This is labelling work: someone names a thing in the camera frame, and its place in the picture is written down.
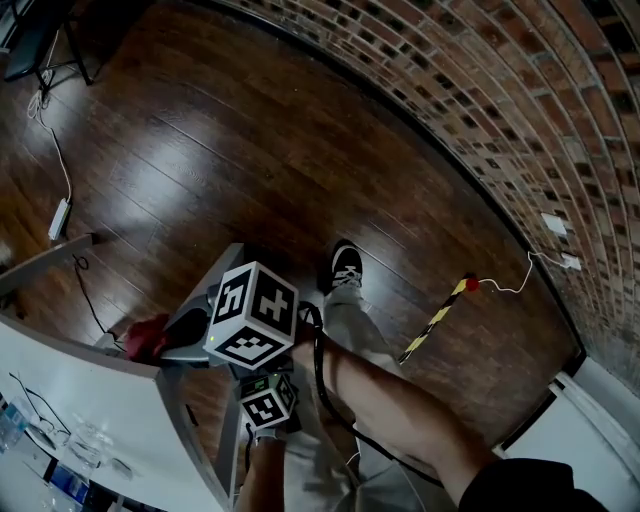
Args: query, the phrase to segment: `yellow and black striped pole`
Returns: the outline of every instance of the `yellow and black striped pole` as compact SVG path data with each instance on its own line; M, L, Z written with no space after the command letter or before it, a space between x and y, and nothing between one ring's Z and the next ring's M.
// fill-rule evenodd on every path
M479 284L480 283L478 282L474 274L465 274L462 280L458 283L458 286L456 286L455 290L453 290L453 293L451 293L451 295L449 295L449 298L445 301L445 303L442 306L440 306L440 309L431 319L431 321L429 322L429 325L427 325L422 330L422 332L418 334L418 337L415 340L413 340L413 342L411 342L411 345L409 345L407 350L404 351L404 354L402 354L398 358L398 363L399 364L404 363L409 358L409 356L413 353L413 351L417 349L420 345L422 345L422 342L427 338L427 336L429 336L431 331L433 331L433 328L436 326L436 324L445 317L445 315L451 309L451 306L453 305L453 303L456 301L458 296L463 291L469 290L470 292L473 292L477 290Z

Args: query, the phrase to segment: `black sneaker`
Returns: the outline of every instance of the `black sneaker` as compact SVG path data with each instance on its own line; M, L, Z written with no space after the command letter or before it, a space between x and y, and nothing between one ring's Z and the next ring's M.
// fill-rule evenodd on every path
M342 286L362 288L362 259L352 242L341 240L336 244L331 257L330 278L330 292Z

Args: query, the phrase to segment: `person's arm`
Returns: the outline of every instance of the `person's arm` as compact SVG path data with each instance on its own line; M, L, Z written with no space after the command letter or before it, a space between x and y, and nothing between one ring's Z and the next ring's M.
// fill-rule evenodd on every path
M284 448L283 441L263 438L251 450L251 467L240 490L237 512L284 511Z
M313 372L312 331L302 329L293 358ZM442 402L325 337L324 382L377 441L432 466L456 505L482 468L497 460Z

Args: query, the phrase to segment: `person's leg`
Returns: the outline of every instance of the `person's leg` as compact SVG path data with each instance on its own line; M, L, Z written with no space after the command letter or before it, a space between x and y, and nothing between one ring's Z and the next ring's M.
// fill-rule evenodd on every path
M331 292L327 295L324 306L324 326L327 335L347 350L395 375L404 377L380 331L362 310L360 288L363 269L358 249L350 242L339 243L334 249L331 265ZM355 427L369 436L366 425L358 422L357 418ZM372 506L373 502L377 502L378 505L392 505L390 510L413 511L424 510L427 503L433 503L431 495L439 493L439 488L419 478L413 478L413 475L408 477L409 471L402 469L397 462L387 459L366 443L359 441L358 445L358 469L360 480L363 482L358 489L358 509L364 510Z
M285 510L334 512L346 505L354 489L346 464L324 432L315 410L304 368L295 368L296 413L302 430L290 434L284 460Z

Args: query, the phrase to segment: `gray pants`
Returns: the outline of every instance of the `gray pants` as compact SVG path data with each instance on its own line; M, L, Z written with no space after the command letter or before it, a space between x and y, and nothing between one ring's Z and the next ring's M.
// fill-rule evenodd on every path
M325 300L327 335L347 350L402 377L400 366L375 324L362 311L358 290L340 288ZM390 461L366 443L360 450L360 478L356 479L326 435L313 405L306 378L296 368L300 389L297 407L302 431L289 436L285 455L285 509L287 511L402 511L455 510L446 493ZM356 418L358 430L369 435Z

